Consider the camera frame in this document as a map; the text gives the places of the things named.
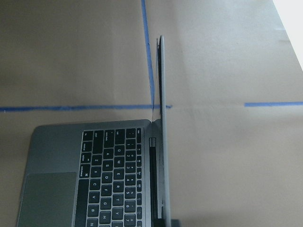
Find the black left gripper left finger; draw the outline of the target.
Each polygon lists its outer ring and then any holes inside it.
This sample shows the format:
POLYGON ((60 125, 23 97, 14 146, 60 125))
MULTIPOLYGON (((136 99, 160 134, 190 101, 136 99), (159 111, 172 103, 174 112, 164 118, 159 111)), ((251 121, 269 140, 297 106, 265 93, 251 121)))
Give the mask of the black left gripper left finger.
POLYGON ((164 227, 164 219, 162 219, 162 218, 155 218, 153 220, 153 227, 164 227))

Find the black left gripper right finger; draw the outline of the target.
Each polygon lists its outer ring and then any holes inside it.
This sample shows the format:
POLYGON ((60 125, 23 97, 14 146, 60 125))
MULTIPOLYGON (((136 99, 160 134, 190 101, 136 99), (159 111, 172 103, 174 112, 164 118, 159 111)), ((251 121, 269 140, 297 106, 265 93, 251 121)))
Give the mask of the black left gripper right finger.
POLYGON ((179 219, 172 219, 171 220, 171 227, 181 227, 181 222, 179 219))

